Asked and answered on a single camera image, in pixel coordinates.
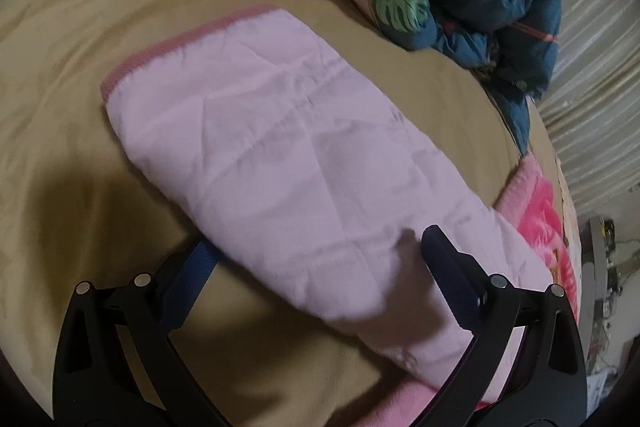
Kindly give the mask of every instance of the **red line pattern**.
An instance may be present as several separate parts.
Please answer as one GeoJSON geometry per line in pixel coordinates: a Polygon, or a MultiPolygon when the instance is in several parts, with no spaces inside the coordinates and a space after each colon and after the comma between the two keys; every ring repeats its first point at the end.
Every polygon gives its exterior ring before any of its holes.
{"type": "Polygon", "coordinates": [[[511,28],[526,33],[527,35],[531,35],[532,37],[535,37],[543,42],[554,42],[555,44],[558,44],[558,36],[541,32],[540,30],[532,28],[531,26],[528,26],[522,22],[514,22],[510,26],[511,28]]]}

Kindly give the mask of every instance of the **curtain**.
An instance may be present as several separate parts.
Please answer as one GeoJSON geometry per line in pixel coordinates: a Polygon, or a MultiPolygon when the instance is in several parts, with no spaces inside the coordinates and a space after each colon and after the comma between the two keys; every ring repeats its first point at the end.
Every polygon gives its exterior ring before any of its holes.
{"type": "Polygon", "coordinates": [[[640,0],[562,0],[559,55],[538,103],[578,216],[640,182],[640,0]]]}

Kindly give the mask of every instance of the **tan bed sheet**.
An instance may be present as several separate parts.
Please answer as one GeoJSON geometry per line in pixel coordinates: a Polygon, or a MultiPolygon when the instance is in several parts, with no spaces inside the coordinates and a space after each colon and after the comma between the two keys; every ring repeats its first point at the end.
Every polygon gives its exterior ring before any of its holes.
{"type": "MultiPolygon", "coordinates": [[[[289,10],[366,74],[486,204],[517,165],[510,134],[468,73],[431,50],[408,54],[385,41],[349,0],[0,0],[0,347],[46,410],[76,283],[127,282],[190,233],[127,164],[100,81],[132,52],[257,2],[289,10]]],[[[532,116],[532,149],[558,185],[532,116]]],[[[173,339],[236,426],[346,425],[402,376],[224,266],[173,339]]]]}

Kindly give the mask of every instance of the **silver screw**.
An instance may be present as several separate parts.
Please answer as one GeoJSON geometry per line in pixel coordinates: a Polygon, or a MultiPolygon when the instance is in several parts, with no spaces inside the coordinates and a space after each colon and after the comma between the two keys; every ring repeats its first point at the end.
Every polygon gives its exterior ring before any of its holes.
{"type": "Polygon", "coordinates": [[[141,273],[135,279],[133,279],[133,283],[140,288],[146,286],[151,282],[151,276],[148,273],[141,273]]]}
{"type": "Polygon", "coordinates": [[[91,289],[91,285],[88,282],[81,282],[76,286],[76,293],[78,295],[84,295],[91,289]]]}
{"type": "Polygon", "coordinates": [[[491,284],[496,288],[507,288],[508,280],[505,279],[502,275],[492,275],[491,276],[491,284]]]}
{"type": "Polygon", "coordinates": [[[551,293],[553,293],[553,295],[555,295],[556,297],[564,297],[564,288],[562,288],[562,286],[559,284],[552,284],[551,293]]]}

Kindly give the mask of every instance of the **bed sheet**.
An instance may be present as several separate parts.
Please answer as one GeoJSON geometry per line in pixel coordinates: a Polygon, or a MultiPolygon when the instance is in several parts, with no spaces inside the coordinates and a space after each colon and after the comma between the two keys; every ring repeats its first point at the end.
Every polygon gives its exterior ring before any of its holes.
{"type": "MultiPolygon", "coordinates": [[[[119,285],[155,270],[193,232],[127,164],[100,82],[132,52],[259,2],[291,12],[369,77],[485,204],[518,164],[513,139],[469,73],[435,51],[391,44],[350,0],[0,0],[0,348],[47,411],[76,283],[119,285]]],[[[555,153],[530,112],[530,148],[562,216],[555,153]]],[[[236,426],[348,425],[403,377],[228,266],[216,268],[172,339],[236,426]]]]}

